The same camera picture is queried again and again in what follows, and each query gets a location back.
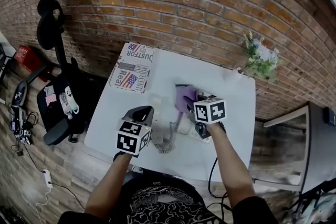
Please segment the black t-shirt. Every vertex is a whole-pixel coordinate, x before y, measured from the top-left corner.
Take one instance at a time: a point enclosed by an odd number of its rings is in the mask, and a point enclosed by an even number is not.
[[[233,209],[235,224],[278,223],[265,200],[250,197]],[[102,220],[90,214],[65,212],[59,224],[97,223]],[[206,209],[202,197],[193,186],[172,177],[139,177],[127,182],[118,204],[111,212],[110,223],[117,224],[192,224],[224,223]]]

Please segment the human arm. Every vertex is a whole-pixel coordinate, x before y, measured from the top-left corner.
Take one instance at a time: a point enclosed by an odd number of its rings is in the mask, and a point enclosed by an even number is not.
[[[219,171],[231,207],[234,208],[240,201],[256,196],[252,178],[220,124],[210,124],[207,126],[207,130],[213,138]]]
[[[111,210],[115,207],[120,195],[121,187],[131,162],[132,155],[119,155],[112,163],[104,178],[91,193],[85,213],[108,221]]]

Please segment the human hand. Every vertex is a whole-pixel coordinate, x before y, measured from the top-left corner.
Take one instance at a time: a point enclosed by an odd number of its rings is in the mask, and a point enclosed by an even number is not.
[[[131,159],[133,157],[133,155],[123,152],[123,151],[119,151],[118,153],[115,154],[113,161],[115,161],[119,156],[123,156],[123,158],[129,158]]]
[[[214,134],[218,134],[218,133],[226,134],[225,131],[223,130],[223,128],[221,127],[221,125],[219,124],[219,122],[208,124],[206,126],[206,129],[209,131],[211,136],[214,135]]]

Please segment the white table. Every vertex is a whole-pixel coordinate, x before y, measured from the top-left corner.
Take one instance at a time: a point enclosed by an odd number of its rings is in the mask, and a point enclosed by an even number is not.
[[[228,69],[191,57],[157,49],[145,94],[118,90],[106,84],[91,120],[85,144],[96,151],[114,156],[117,122],[126,111],[150,105],[153,97],[161,98],[161,125],[169,132],[169,122],[176,122],[175,84],[193,84],[226,100],[227,119],[223,121],[227,135],[244,164],[248,167],[255,124],[255,81],[243,76],[235,85],[227,85]],[[176,135],[175,149],[159,154],[152,143],[131,164],[185,178],[208,180],[216,158],[214,144]],[[221,181],[218,165],[213,181]]]

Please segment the power strip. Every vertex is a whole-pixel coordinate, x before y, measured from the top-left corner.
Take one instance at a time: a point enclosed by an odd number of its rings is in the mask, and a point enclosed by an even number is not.
[[[47,185],[47,187],[48,187],[48,188],[53,188],[53,187],[52,187],[52,186],[53,186],[53,185],[52,185],[53,182],[51,181],[50,171],[47,170],[47,169],[44,169],[43,171],[44,171],[44,180],[46,181],[46,185]]]

